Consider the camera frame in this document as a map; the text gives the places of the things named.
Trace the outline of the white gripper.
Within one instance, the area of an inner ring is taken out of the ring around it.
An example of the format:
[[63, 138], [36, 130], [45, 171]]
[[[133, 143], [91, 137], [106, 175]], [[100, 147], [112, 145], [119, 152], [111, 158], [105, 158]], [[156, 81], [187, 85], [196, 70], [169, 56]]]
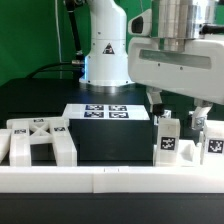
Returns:
[[202, 130], [213, 103], [224, 105], [224, 35], [187, 40], [183, 52], [160, 50], [156, 39], [132, 38], [128, 73], [132, 81], [150, 86], [153, 115], [164, 113], [162, 90], [195, 98], [191, 128]]

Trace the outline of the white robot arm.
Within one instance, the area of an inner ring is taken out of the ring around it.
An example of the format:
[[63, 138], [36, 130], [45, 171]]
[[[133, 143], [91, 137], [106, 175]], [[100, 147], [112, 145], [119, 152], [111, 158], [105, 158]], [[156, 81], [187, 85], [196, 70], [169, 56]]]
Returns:
[[151, 1], [127, 19], [114, 0], [86, 0], [91, 50], [81, 83], [96, 91], [142, 84], [156, 115], [161, 91], [192, 97], [195, 127], [214, 103], [224, 105], [224, 26], [215, 23], [216, 0]]

